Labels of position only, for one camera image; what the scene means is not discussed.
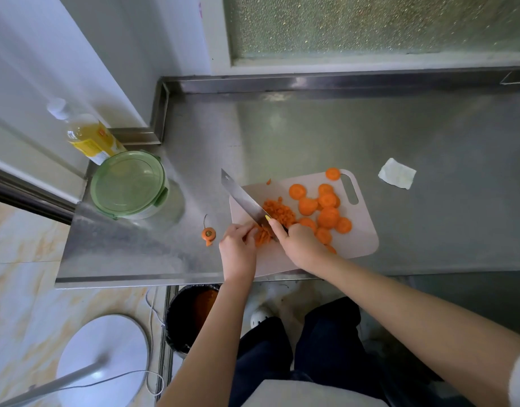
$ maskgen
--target jeans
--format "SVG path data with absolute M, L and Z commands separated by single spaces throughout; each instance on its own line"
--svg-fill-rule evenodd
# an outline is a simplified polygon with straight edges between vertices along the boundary
M 267 379 L 301 380 L 352 390 L 386 401 L 377 370 L 358 338 L 360 309 L 344 297 L 305 316 L 292 349 L 278 317 L 270 317 L 241 338 L 229 407 L 240 407 Z

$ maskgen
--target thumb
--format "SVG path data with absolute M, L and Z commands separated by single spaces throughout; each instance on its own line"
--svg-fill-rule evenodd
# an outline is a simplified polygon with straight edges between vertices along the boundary
M 284 231 L 284 228 L 281 225 L 281 223 L 279 223 L 274 218 L 270 218 L 268 220 L 268 222 L 269 222 L 269 225 L 271 226 L 271 229 L 273 230 L 273 232 L 275 233 L 275 235 L 277 236 L 277 238 L 279 239 L 280 242 L 283 242 L 284 239 L 288 238 L 288 234 Z
M 258 229 L 256 227 L 253 227 L 252 230 L 249 231 L 247 234 L 247 238 L 245 239 L 245 244 L 247 246 L 256 246 L 256 240 L 254 239 L 254 236 L 258 232 Z

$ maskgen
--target plastic bottle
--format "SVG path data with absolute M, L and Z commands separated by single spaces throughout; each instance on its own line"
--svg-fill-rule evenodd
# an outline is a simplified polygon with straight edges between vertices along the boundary
M 64 99 L 51 100 L 47 110 L 67 124 L 67 140 L 94 163 L 100 165 L 109 157 L 126 151 L 100 120 L 92 114 L 74 112 Z

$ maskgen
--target sneaker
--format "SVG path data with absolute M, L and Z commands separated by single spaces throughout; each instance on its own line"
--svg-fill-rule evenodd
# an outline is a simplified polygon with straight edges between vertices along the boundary
M 251 316 L 251 328 L 255 328 L 262 321 L 267 320 L 269 317 L 273 317 L 275 314 L 267 307 L 258 307 Z

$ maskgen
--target forearm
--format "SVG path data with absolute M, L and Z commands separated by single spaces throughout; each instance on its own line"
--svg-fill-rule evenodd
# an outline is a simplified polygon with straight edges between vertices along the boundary
M 168 406 L 227 406 L 250 286 L 224 283 L 200 334 L 158 402 Z
M 477 406 L 508 405 L 520 335 L 477 314 L 333 257 L 321 277 L 379 321 Z

